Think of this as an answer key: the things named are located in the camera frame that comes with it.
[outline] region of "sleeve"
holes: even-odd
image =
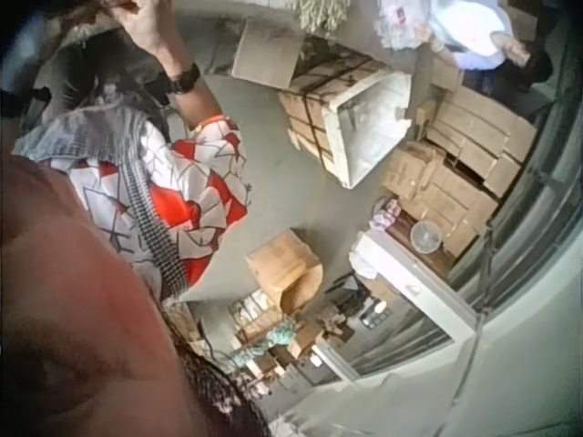
[[[240,132],[230,118],[218,116],[201,123],[191,138],[146,149],[154,207],[169,227],[192,286],[226,230],[250,205]]]
[[[504,62],[502,54],[481,56],[474,52],[454,52],[454,59],[462,70],[493,70]]]

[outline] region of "person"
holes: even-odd
[[[432,51],[450,66],[456,66],[462,70],[494,70],[505,61],[519,70],[519,75],[524,83],[545,82],[552,74],[552,64],[548,54],[542,46],[534,43],[521,43],[514,38],[512,23],[508,14],[498,6],[497,0],[476,0],[474,2],[449,2],[448,8],[458,6],[474,6],[472,10],[467,7],[460,12],[456,20],[440,20],[440,14],[432,14],[427,24],[420,24],[417,28],[418,38],[430,45]],[[489,35],[489,41],[493,45],[493,53],[483,55],[471,50],[458,41],[454,35],[452,26],[482,29],[480,22],[484,20],[483,13],[494,15],[493,21],[499,21],[503,29],[494,31]]]
[[[3,435],[268,436],[160,304],[246,212],[239,131],[197,78],[169,0],[111,14],[159,61],[192,136],[167,143],[155,103],[119,73],[92,76],[83,98],[78,82],[52,90],[46,123],[20,137],[36,74],[76,21],[35,15],[15,38],[1,76]]]

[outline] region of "person in white shirt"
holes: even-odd
[[[418,26],[417,37],[447,64],[494,70],[509,61],[530,84],[552,74],[550,58],[541,47],[515,39],[510,18],[497,0],[435,2],[432,8],[427,24]]]

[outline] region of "red and white patterned shirt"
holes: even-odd
[[[167,144],[147,122],[140,143],[154,207],[177,244],[189,286],[197,283],[227,228],[247,214],[251,188],[237,126],[225,116],[201,123],[190,139]],[[160,296],[162,277],[133,215],[118,168],[96,159],[51,158],[119,255]]]

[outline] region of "white plastic bag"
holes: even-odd
[[[429,16],[429,0],[378,0],[379,18],[376,33],[384,47],[392,49],[417,48],[415,26],[425,23]]]

